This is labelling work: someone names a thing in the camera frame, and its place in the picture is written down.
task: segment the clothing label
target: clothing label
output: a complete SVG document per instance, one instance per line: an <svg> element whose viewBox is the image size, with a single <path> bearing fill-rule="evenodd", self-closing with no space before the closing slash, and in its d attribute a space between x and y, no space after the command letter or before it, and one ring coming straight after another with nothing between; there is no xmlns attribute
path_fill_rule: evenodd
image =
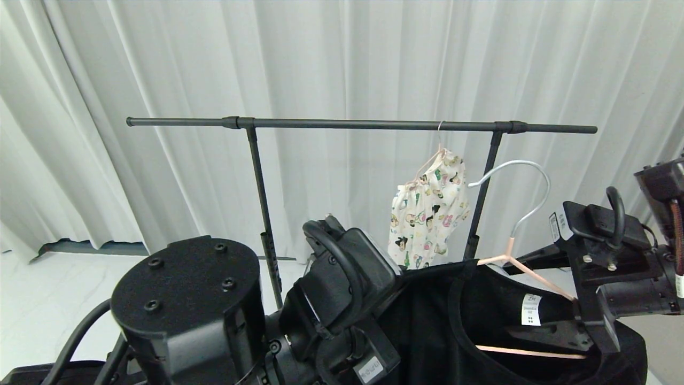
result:
<svg viewBox="0 0 684 385"><path fill-rule="evenodd" d="M523 299L523 309L521 310L521 323L523 325L541 326L539 321L539 302L542 297L534 294L526 294Z"/></svg>
<svg viewBox="0 0 684 385"><path fill-rule="evenodd" d="M565 209L563 209L563 206L551 214L549 217L549 224L551 225L551 236L553 237L553 242L557 241L558 237L568 240L570 237L575 235L568 225L568 217L565 215Z"/></svg>
<svg viewBox="0 0 684 385"><path fill-rule="evenodd" d="M368 362L366 362L365 365L361 367L361 369L356 370L356 374L358 374L358 377L361 379L361 381L363 381L364 384L368 384L378 374L382 373L383 369L384 368L382 367L382 364L380 364L378 357L373 356L370 360L368 360Z"/></svg>
<svg viewBox="0 0 684 385"><path fill-rule="evenodd" d="M677 287L677 297L684 298L684 275L674 275L674 285Z"/></svg>
<svg viewBox="0 0 684 385"><path fill-rule="evenodd" d="M558 228L558 218L555 212L551 213L549 217L549 225L551 226L551 238L553 243L560 239L560 229Z"/></svg>

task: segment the cylindrical motor housing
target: cylindrical motor housing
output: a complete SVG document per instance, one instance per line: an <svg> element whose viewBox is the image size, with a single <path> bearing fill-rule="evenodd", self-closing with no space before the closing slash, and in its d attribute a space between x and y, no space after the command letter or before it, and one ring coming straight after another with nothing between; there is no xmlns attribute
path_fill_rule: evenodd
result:
<svg viewBox="0 0 684 385"><path fill-rule="evenodd" d="M111 313L151 385L234 384L267 351L259 260L231 240L182 240L144 259Z"/></svg>

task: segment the cartoon print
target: cartoon print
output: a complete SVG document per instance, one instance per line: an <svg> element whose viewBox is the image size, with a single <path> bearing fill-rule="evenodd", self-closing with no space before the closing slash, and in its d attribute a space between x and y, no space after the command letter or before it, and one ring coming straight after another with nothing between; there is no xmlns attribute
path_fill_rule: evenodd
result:
<svg viewBox="0 0 684 385"><path fill-rule="evenodd" d="M407 241L408 241L408 239L405 236L400 236L399 238L397 238L395 243L397 244L397 246L399 246L399 250L404 251L404 250L406 250L406 242Z"/></svg>
<svg viewBox="0 0 684 385"><path fill-rule="evenodd" d="M418 216L416 216L416 223L422 225L423 223L425 223L425 220L425 210L423 210L420 213L418 213Z"/></svg>
<svg viewBox="0 0 684 385"><path fill-rule="evenodd" d="M451 221L453 220L453 215L447 215L446 218L444 218L444 221L442 222L442 226L444 227L449 227L451 226Z"/></svg>
<svg viewBox="0 0 684 385"><path fill-rule="evenodd" d="M419 256L418 254L416 254L413 256L413 260L416 261L416 269L420 269L421 262L423 261L423 256Z"/></svg>
<svg viewBox="0 0 684 385"><path fill-rule="evenodd" d="M408 222L409 226L416 227L416 216L413 214L407 214L406 222Z"/></svg>
<svg viewBox="0 0 684 385"><path fill-rule="evenodd" d="M447 253L447 250L446 249L444 249L444 250L440 249L439 244L437 244L434 246L434 252L443 256Z"/></svg>

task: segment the white hanger hook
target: white hanger hook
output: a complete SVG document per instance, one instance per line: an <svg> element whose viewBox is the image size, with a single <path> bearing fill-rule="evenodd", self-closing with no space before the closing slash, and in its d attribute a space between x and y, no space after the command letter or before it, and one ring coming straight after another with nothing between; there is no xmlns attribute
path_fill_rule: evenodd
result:
<svg viewBox="0 0 684 385"><path fill-rule="evenodd" d="M547 190L544 192L544 198L542 199L542 201L535 208L533 208L532 211L528 212L524 217L520 218L520 220L518 222L516 222L515 226L513 226L513 231L511 231L511 238L515 238L515 233L516 233L516 231L518 231L518 227L520 227L521 223L523 223L523 221L525 219L529 218L532 214L537 212L537 210L539 210L544 205L544 203L547 202L547 199L549 198L549 193L551 192L551 180L549 179L549 176L546 174L546 172L544 172L544 169L542 169L542 167L539 164L536 164L535 162L532 162L531 160L510 160L506 163L502 163L499 166L496 166L495 168L489 170L489 172L487 174L484 174L482 179L480 179L479 181L473 182L473 183L468 183L468 188L476 187L476 186L483 184L494 173L503 169L504 167L510 166L511 164L526 164L528 166L532 166L535 169L537 169L540 173L542 173L542 175L544 176L544 180L547 182Z"/></svg>

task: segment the patterned garment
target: patterned garment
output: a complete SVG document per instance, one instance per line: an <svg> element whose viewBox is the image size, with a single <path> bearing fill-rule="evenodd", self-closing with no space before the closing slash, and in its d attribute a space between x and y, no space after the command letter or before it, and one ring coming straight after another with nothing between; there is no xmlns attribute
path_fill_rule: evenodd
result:
<svg viewBox="0 0 684 385"><path fill-rule="evenodd" d="M447 238L470 212L464 176L463 159L442 150L417 180L397 186L388 246L396 263L420 269L447 254Z"/></svg>

